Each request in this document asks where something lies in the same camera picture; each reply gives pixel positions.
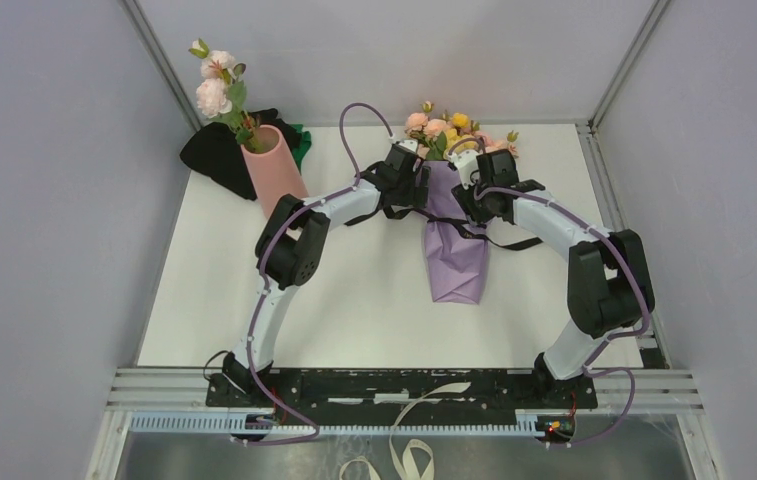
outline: black strap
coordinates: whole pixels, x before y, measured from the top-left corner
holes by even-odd
[[[408,216],[410,212],[416,212],[423,217],[428,219],[428,223],[431,222],[439,222],[439,223],[448,223],[449,225],[453,226],[455,230],[457,230],[458,234],[462,238],[466,239],[476,239],[476,240],[486,240],[493,244],[496,247],[504,248],[505,250],[510,250],[512,252],[518,252],[520,250],[525,250],[527,248],[531,248],[535,245],[540,245],[543,243],[543,240],[540,240],[538,237],[529,238],[528,240],[523,240],[521,242],[511,243],[510,245],[501,245],[493,241],[490,237],[483,233],[472,233],[469,230],[466,229],[465,225],[469,224],[466,220],[460,220],[457,218],[446,218],[446,217],[438,217],[436,215],[432,215],[431,213],[426,212],[425,210],[419,209],[419,208],[407,208],[404,210],[393,210],[390,207],[387,207],[384,209],[384,215],[387,216],[387,218],[391,220],[401,220]]]

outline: purple cloth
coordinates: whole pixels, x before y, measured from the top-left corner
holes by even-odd
[[[449,168],[448,162],[429,161],[426,165],[431,167],[426,210],[438,217],[465,219],[451,191],[460,184],[458,173]],[[484,233],[483,228],[467,229]],[[487,242],[462,238],[453,226],[431,222],[425,226],[424,243],[431,299],[478,305],[487,279]]]

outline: cream strap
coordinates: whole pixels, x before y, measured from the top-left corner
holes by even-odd
[[[425,401],[426,397],[437,393],[462,393],[469,388],[469,385],[469,382],[450,383],[436,388],[408,404],[408,406],[406,406],[404,410],[402,410],[402,413],[396,418],[396,422],[393,423],[393,426],[390,428],[390,438],[388,441],[390,442],[390,453],[393,455],[393,465],[396,467],[396,473],[399,474],[401,480],[434,480],[434,452],[431,450],[431,447],[422,440],[414,438],[409,441],[402,453],[402,460],[399,461],[396,449],[393,448],[393,432],[398,428],[402,419],[411,411],[411,409],[413,409],[413,407]],[[425,471],[422,473],[419,472],[419,468],[417,468],[416,462],[413,460],[414,449],[422,450],[428,454],[428,466],[425,467]],[[339,480],[343,480],[343,474],[352,463],[365,463],[369,468],[369,480],[381,480],[381,476],[378,475],[375,467],[373,467],[372,464],[369,463],[369,460],[362,455],[354,460],[349,460],[340,467]]]

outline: wall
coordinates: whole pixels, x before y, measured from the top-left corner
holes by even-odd
[[[330,124],[354,101],[395,121],[424,100],[482,120],[589,118],[652,0],[139,3],[193,102],[201,36],[248,65],[249,106]]]
[[[672,357],[757,478],[757,2],[673,2],[602,124]]]
[[[0,1],[0,479],[82,478],[189,135],[117,1]]]

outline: purple cable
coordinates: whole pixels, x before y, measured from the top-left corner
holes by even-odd
[[[381,115],[381,113],[378,110],[375,109],[375,107],[368,105],[366,103],[357,102],[357,103],[352,103],[343,109],[343,112],[340,114],[340,138],[343,141],[343,148],[346,149],[346,153],[348,153],[349,159],[351,159],[352,166],[354,166],[354,171],[355,171],[354,185],[352,185],[351,187],[344,188],[338,192],[329,194],[323,197],[322,199],[317,200],[309,205],[304,205],[300,209],[296,210],[295,213],[290,215],[290,217],[287,218],[287,220],[283,223],[283,225],[281,225],[281,228],[279,228],[278,231],[275,232],[275,235],[272,236],[272,240],[269,242],[269,245],[266,247],[266,250],[263,251],[263,256],[260,257],[260,265],[258,265],[260,276],[261,278],[263,278],[263,285],[264,285],[265,291],[268,291],[270,289],[269,276],[266,275],[265,273],[266,264],[267,262],[269,262],[269,256],[272,254],[272,250],[275,248],[275,245],[278,243],[281,237],[287,232],[287,229],[290,227],[290,225],[292,225],[292,223],[298,217],[300,217],[303,213],[307,212],[308,210],[314,207],[317,207],[328,200],[333,200],[337,197],[345,195],[346,193],[354,191],[355,188],[357,188],[357,185],[360,183],[360,168],[358,167],[357,160],[354,158],[354,154],[352,153],[351,148],[349,147],[349,144],[346,141],[346,134],[343,130],[343,123],[346,118],[346,113],[354,107],[364,107],[371,110],[373,113],[375,113],[375,115],[378,115],[378,118],[387,128],[387,132],[389,133],[390,137],[393,136],[393,130],[390,128],[390,124],[387,123],[387,120],[384,118],[383,115]],[[251,345],[254,341],[254,329],[257,326],[257,318],[260,315],[260,309],[263,306],[263,302],[266,300],[266,295],[267,294],[265,292],[260,295],[260,298],[257,301],[257,305],[254,307],[254,313],[252,313],[251,315],[251,322],[249,323],[249,326],[248,326],[248,335],[247,335],[247,341],[246,341],[246,357],[248,358],[248,369],[249,369],[249,372],[251,373],[251,378],[254,380],[254,383],[256,383],[257,386],[260,388],[260,391],[262,391],[264,395],[266,395],[270,400],[272,400],[272,403],[281,407],[282,409],[290,413],[292,416],[298,418],[299,420],[301,420],[308,426],[312,427],[313,433],[302,435],[299,437],[285,438],[282,440],[270,440],[268,442],[247,442],[246,445],[258,445],[258,446],[271,447],[275,445],[290,445],[293,443],[307,442],[319,436],[319,425],[317,425],[316,422],[314,422],[313,420],[297,412],[294,408],[288,406],[286,403],[284,403],[278,397],[276,397],[266,387],[263,381],[260,380],[260,376],[257,374],[257,367],[254,364],[254,358],[251,353]]]
[[[381,115],[381,112],[376,110],[375,107],[373,107],[372,105],[369,105],[368,103],[363,103],[363,102],[350,103],[340,113],[340,139],[343,141],[343,148],[345,148],[346,153],[349,154],[349,159],[352,161],[352,166],[354,166],[354,185],[357,186],[360,184],[360,167],[357,166],[357,160],[355,160],[354,154],[351,151],[351,147],[349,147],[349,142],[346,140],[346,132],[345,132],[345,129],[343,128],[343,124],[345,123],[345,120],[346,120],[346,113],[348,113],[348,111],[354,107],[363,107],[363,108],[372,110],[372,113],[377,115],[378,119],[381,120],[381,123],[384,124],[384,128],[387,129],[387,134],[390,137],[393,136],[393,129],[390,128],[390,124],[387,123],[387,119],[384,118],[384,115]]]
[[[612,423],[608,428],[606,428],[602,432],[597,433],[596,435],[593,435],[591,437],[579,440],[577,442],[567,442],[566,445],[582,445],[585,443],[590,443],[590,442],[599,440],[601,438],[604,438],[610,435],[614,430],[619,428],[619,425],[625,420],[625,416],[628,414],[629,410],[631,410],[631,405],[634,403],[634,395],[637,391],[637,383],[634,379],[634,374],[631,372],[631,369],[629,368],[616,367],[616,368],[608,368],[605,370],[600,370],[598,372],[591,372],[590,364],[593,363],[597,358],[599,358],[599,355],[602,354],[602,352],[605,350],[605,348],[608,346],[611,340],[615,340],[617,338],[636,337],[638,335],[642,335],[646,333],[646,331],[649,329],[649,325],[652,322],[652,316],[649,313],[649,306],[646,304],[646,299],[643,297],[643,293],[640,291],[640,286],[637,285],[637,279],[634,278],[634,273],[631,271],[631,268],[628,266],[628,262],[625,261],[625,258],[623,258],[622,254],[619,253],[619,250],[616,249],[614,244],[611,243],[611,241],[608,240],[606,236],[602,235],[601,232],[599,232],[595,228],[592,228],[589,223],[585,222],[580,217],[570,212],[566,208],[562,207],[561,205],[555,202],[549,201],[542,197],[529,195],[527,193],[517,192],[515,190],[510,190],[508,188],[502,188],[502,187],[485,188],[481,192],[475,193],[475,199],[481,200],[488,193],[504,193],[507,195],[524,198],[526,200],[531,200],[533,202],[537,202],[537,203],[546,205],[548,207],[551,207],[555,211],[557,211],[558,213],[560,213],[561,215],[569,219],[571,222],[578,225],[580,228],[588,231],[591,235],[598,238],[599,241],[601,241],[602,244],[608,250],[610,250],[611,254],[614,256],[614,259],[616,259],[617,264],[619,264],[620,269],[622,269],[623,274],[625,274],[626,280],[628,280],[628,285],[631,287],[632,292],[634,292],[634,296],[637,298],[637,303],[640,306],[640,313],[643,318],[643,322],[640,325],[640,328],[638,328],[637,330],[634,330],[633,332],[621,332],[621,333],[615,333],[613,335],[608,336],[598,347],[596,347],[596,350],[594,350],[593,353],[590,354],[590,357],[587,358],[587,360],[584,362],[584,365],[582,366],[584,369],[584,374],[587,375],[589,378],[604,377],[605,375],[610,375],[611,373],[615,373],[615,372],[625,372],[628,375],[628,378],[631,380],[631,390],[628,394],[628,401],[625,402],[625,408],[623,408],[622,413],[620,414],[619,417],[617,417],[614,423]]]
[[[446,156],[451,155],[452,153],[454,153],[454,151],[455,151],[455,149],[457,147],[463,145],[466,142],[476,142],[478,144],[478,146],[481,147],[481,150],[479,150],[481,152],[483,152],[484,148],[486,148],[486,146],[484,145],[484,140],[482,140],[480,137],[473,136],[472,138],[467,138],[466,140],[463,140],[462,142],[461,142],[461,140],[463,140],[463,139],[462,138],[458,139],[458,141],[455,142],[454,145],[452,145],[452,148],[450,148],[449,151],[446,152]]]

